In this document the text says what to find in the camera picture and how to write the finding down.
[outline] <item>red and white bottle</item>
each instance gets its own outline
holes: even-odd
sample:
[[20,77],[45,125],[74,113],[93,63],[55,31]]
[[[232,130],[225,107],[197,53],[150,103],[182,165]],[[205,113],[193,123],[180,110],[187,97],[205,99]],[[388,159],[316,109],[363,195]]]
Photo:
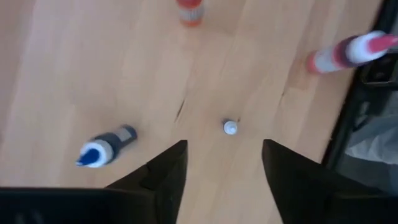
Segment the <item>red and white bottle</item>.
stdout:
[[348,37],[335,46],[312,52],[307,69],[311,73],[329,73],[358,67],[382,57],[395,44],[398,37],[383,31]]
[[188,27],[201,24],[205,8],[202,0],[177,0],[181,23]]

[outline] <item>hardwood floor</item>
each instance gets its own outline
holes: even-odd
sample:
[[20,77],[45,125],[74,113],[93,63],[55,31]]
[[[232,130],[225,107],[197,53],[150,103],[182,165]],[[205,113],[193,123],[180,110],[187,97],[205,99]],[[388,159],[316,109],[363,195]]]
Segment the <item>hardwood floor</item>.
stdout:
[[[379,2],[208,0],[186,29],[173,1],[1,1],[0,185],[102,187],[188,139],[179,223],[280,223],[262,140],[322,158],[351,71],[303,61],[368,30]],[[75,166],[124,123],[139,140],[118,161]]]

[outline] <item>bottle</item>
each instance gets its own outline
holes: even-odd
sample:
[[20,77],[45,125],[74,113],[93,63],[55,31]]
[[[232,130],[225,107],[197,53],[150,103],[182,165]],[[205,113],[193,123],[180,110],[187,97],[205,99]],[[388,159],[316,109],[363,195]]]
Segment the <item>bottle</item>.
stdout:
[[382,57],[397,43],[397,36],[383,31],[348,37],[335,46],[312,52],[307,69],[310,73],[329,73],[358,67]]
[[80,150],[77,166],[98,168],[113,162],[121,149],[137,139],[136,130],[130,125],[100,134],[89,140]]
[[202,0],[177,0],[181,23],[188,27],[201,24],[205,8]]
[[238,131],[238,124],[230,119],[225,119],[223,121],[223,126],[225,134],[235,135]]

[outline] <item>bottle label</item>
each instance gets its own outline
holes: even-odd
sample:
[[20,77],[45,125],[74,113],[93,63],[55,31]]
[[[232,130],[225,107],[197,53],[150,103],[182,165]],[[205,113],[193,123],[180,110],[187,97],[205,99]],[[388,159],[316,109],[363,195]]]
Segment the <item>bottle label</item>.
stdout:
[[116,131],[113,132],[119,139],[120,141],[124,142],[125,140],[128,140],[131,138],[130,132],[126,128],[119,128]]
[[341,65],[335,60],[334,57],[335,46],[327,49],[319,50],[315,53],[313,62],[315,68],[320,73],[334,72],[343,69]]
[[204,12],[205,7],[203,6],[203,3],[191,9],[180,7],[180,18],[186,22],[196,22],[202,19]]

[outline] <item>red bottle cap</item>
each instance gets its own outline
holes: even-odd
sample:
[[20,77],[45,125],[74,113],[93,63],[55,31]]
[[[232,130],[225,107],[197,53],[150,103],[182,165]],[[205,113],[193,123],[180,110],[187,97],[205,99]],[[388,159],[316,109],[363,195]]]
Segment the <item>red bottle cap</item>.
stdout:
[[378,53],[387,50],[396,44],[398,44],[398,37],[391,34],[386,34],[382,37],[371,39],[368,42],[368,47],[371,53]]
[[177,2],[182,7],[193,8],[200,5],[202,0],[177,0]]

